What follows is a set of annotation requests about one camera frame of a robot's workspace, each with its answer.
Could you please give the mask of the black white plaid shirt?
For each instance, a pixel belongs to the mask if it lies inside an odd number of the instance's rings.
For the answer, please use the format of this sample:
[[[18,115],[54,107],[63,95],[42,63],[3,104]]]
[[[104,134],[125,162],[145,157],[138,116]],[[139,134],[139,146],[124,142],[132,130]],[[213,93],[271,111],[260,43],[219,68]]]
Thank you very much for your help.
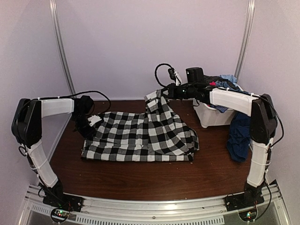
[[[106,112],[85,140],[83,159],[101,161],[193,161],[199,150],[197,133],[169,106],[157,90],[145,96],[143,113]]]

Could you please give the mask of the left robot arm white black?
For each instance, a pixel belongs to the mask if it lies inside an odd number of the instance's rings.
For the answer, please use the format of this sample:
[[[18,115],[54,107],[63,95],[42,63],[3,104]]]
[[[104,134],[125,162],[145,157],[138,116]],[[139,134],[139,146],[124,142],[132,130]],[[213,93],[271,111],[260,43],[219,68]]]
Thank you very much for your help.
[[[17,106],[11,131],[28,159],[31,169],[37,174],[49,200],[57,208],[67,204],[62,183],[50,166],[42,145],[42,119],[55,115],[70,114],[75,129],[84,139],[92,139],[96,133],[95,125],[102,121],[97,115],[88,113],[94,105],[89,96],[81,98],[47,97],[22,98]]]

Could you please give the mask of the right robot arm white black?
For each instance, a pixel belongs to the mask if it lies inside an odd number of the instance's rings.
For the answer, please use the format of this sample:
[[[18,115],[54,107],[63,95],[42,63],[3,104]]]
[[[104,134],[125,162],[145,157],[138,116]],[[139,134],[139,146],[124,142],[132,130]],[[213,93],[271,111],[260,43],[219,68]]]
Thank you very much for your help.
[[[227,211],[255,207],[263,203],[262,188],[266,186],[266,173],[271,161],[274,136],[281,120],[274,109],[270,95],[257,96],[229,88],[210,86],[201,81],[201,68],[187,70],[187,83],[182,83],[173,67],[168,73],[173,83],[164,87],[170,99],[195,99],[209,105],[231,108],[250,117],[250,136],[252,158],[249,175],[241,194],[229,194],[225,197]]]

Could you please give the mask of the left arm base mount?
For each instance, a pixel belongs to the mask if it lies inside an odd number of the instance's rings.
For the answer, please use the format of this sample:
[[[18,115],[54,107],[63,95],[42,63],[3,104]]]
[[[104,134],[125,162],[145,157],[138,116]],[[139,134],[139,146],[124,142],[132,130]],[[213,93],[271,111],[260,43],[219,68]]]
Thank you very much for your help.
[[[65,194],[60,180],[53,187],[47,187],[42,181],[39,186],[44,192],[43,203],[53,207],[50,212],[50,218],[53,222],[57,224],[64,223],[71,212],[81,211],[83,198]]]

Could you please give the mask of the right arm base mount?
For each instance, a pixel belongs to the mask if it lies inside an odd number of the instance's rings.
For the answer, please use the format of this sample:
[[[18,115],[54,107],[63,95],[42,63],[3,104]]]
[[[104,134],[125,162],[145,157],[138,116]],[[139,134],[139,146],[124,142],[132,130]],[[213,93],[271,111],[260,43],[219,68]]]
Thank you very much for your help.
[[[241,194],[228,194],[224,198],[227,211],[239,211],[239,217],[243,222],[254,222],[258,218],[257,205],[264,203],[262,187],[253,187],[245,183],[244,192]]]

